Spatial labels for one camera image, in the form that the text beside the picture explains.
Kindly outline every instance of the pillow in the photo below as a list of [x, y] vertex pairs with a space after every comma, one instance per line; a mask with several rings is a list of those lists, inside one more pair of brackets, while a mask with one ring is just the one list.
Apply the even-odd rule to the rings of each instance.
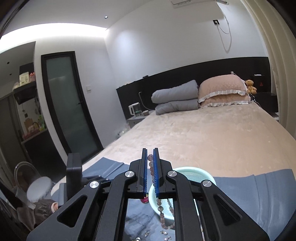
[[208, 106], [224, 106], [231, 104], [249, 104], [251, 103], [251, 98], [248, 94], [229, 94], [229, 95], [216, 95], [206, 99], [200, 105], [202, 108]]
[[246, 85], [240, 77], [234, 74], [216, 76], [209, 78], [200, 84], [198, 102], [201, 103], [216, 95], [236, 93], [239, 95], [245, 95], [247, 93]]
[[169, 112], [180, 111], [180, 110], [197, 110], [199, 104], [197, 99], [171, 101], [164, 104], [159, 104], [155, 108], [156, 115], [162, 115]]
[[197, 83], [192, 80], [171, 89], [157, 90], [152, 94], [151, 100], [155, 104], [162, 104], [170, 101], [194, 99], [197, 96]]

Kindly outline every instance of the black door frame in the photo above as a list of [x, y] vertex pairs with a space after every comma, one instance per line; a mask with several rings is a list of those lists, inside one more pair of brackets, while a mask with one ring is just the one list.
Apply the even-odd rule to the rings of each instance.
[[54, 104], [52, 101], [52, 96], [50, 93], [50, 88], [49, 88], [49, 81], [48, 81], [48, 76], [47, 76], [47, 67], [46, 67], [46, 61], [48, 59], [53, 59], [53, 58], [60, 58], [60, 57], [70, 57], [71, 59], [71, 65], [72, 65], [72, 70], [73, 70], [73, 77], [74, 77], [74, 82], [75, 82], [75, 86], [76, 86], [76, 90], [78, 93], [78, 98], [80, 100], [80, 104], [82, 106], [82, 110], [86, 119], [86, 122], [89, 126], [89, 129], [91, 131], [91, 134], [95, 140], [95, 143], [98, 147], [98, 150], [95, 151], [94, 153], [88, 155], [87, 157], [82, 159], [82, 163], [85, 163], [86, 161], [88, 161], [89, 159], [91, 159], [93, 156], [95, 156], [97, 153], [99, 153], [100, 151], [102, 151], [104, 148], [102, 146], [102, 143], [100, 141], [100, 138], [96, 132], [94, 123], [91, 119], [91, 115], [89, 113], [89, 109], [87, 107], [86, 104], [86, 100], [85, 100], [85, 96], [83, 94], [83, 89], [81, 86], [81, 81], [79, 78], [79, 73], [78, 73], [78, 67], [77, 67], [77, 62], [76, 62], [76, 55], [75, 55], [75, 51], [68, 51], [68, 52], [58, 52], [58, 53], [50, 53], [50, 54], [45, 54], [45, 55], [41, 55], [41, 70], [42, 70], [42, 78], [43, 78], [43, 86], [44, 86], [44, 92], [45, 92], [45, 98], [47, 101], [47, 105], [48, 105], [48, 109], [49, 109], [49, 113], [51, 115], [52, 118], [52, 122], [54, 124], [54, 127], [56, 129], [57, 135], [62, 143], [62, 146], [64, 148], [64, 150], [66, 151], [67, 155], [69, 153], [72, 153], [71, 148], [68, 145], [68, 142], [63, 134], [62, 128], [59, 124], [59, 120], [57, 118], [57, 114], [56, 111], [54, 109]]

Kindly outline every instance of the beige bedspread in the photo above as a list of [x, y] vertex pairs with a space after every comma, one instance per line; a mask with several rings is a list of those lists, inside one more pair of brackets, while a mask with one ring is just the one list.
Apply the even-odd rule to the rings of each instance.
[[256, 104], [152, 113], [83, 170], [102, 157], [130, 164], [141, 158], [142, 148], [152, 153], [155, 147], [173, 168], [199, 167], [212, 176], [244, 177], [280, 169], [296, 174], [296, 141]]

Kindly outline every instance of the cove lighting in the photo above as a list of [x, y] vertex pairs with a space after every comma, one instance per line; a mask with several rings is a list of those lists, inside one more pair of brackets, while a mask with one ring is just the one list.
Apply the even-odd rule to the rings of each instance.
[[46, 37], [105, 37], [106, 28], [78, 23], [45, 23], [14, 30], [0, 39], [0, 53], [13, 47]]

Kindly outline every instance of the kettle handle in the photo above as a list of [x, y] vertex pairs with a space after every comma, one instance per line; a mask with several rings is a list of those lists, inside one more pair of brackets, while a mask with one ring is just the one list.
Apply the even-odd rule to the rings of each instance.
[[131, 114], [131, 115], [135, 115], [135, 113], [134, 113], [134, 111], [133, 111], [133, 106], [130, 105], [128, 108], [130, 109], [130, 114]]

